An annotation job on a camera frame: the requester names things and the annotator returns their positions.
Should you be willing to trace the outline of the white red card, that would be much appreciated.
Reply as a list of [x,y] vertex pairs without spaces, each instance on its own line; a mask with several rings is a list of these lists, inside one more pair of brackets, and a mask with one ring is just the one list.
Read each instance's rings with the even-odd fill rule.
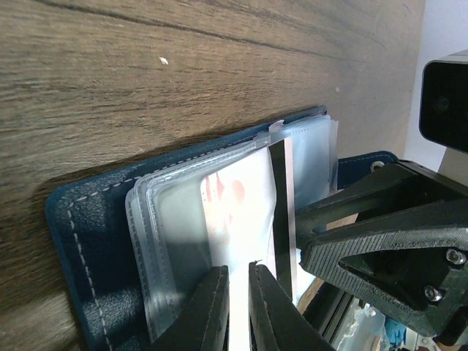
[[208,174],[200,184],[214,265],[229,271],[229,350],[250,350],[249,264],[275,268],[273,221],[293,233],[293,143],[290,138]]

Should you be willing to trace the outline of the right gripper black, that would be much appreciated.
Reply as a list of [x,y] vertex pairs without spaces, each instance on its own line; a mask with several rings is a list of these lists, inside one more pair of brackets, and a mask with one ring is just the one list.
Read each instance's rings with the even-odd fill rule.
[[[318,227],[367,211],[334,230]],[[467,343],[467,187],[390,163],[295,212],[305,271],[444,345]]]

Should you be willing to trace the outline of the blue card holder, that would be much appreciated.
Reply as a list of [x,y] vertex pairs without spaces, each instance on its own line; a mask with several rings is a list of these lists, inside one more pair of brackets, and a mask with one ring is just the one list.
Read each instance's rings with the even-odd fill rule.
[[295,211],[394,162],[335,153],[338,124],[316,107],[62,186],[47,221],[90,350],[146,350],[214,266],[200,193],[210,173],[276,141],[292,141],[293,232],[273,221],[275,268],[296,295]]

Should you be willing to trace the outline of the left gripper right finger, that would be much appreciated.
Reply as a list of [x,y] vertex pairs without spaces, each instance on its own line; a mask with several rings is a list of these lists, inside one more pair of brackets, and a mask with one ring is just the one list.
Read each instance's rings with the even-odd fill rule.
[[332,350],[302,317],[268,267],[249,264],[249,322],[252,350]]

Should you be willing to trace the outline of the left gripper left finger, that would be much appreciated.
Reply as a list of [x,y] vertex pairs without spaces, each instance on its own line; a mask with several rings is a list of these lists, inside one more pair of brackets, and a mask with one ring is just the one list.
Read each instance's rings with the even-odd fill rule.
[[149,349],[227,350],[229,305],[228,267],[213,267],[175,322]]

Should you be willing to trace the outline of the black aluminium frame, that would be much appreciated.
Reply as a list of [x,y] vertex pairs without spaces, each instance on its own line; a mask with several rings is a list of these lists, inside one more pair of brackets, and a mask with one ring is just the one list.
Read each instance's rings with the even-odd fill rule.
[[316,278],[298,303],[304,319],[327,342],[336,341],[354,297]]

